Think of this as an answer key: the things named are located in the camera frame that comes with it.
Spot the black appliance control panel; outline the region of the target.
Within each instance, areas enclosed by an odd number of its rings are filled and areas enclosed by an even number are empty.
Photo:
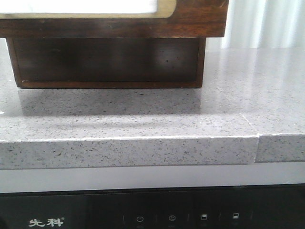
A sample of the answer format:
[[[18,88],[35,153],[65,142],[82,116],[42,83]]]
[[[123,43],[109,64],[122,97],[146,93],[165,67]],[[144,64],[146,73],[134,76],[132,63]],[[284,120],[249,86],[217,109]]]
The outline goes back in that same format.
[[[305,186],[2,193],[3,229],[302,229]]]

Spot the white corrugated back panel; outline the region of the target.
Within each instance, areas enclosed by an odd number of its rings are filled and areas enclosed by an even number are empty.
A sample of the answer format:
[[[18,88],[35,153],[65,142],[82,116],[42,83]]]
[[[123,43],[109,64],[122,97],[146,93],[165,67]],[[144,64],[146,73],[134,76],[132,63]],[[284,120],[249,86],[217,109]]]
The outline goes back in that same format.
[[[304,48],[303,0],[231,0],[225,35],[208,38],[206,49]]]

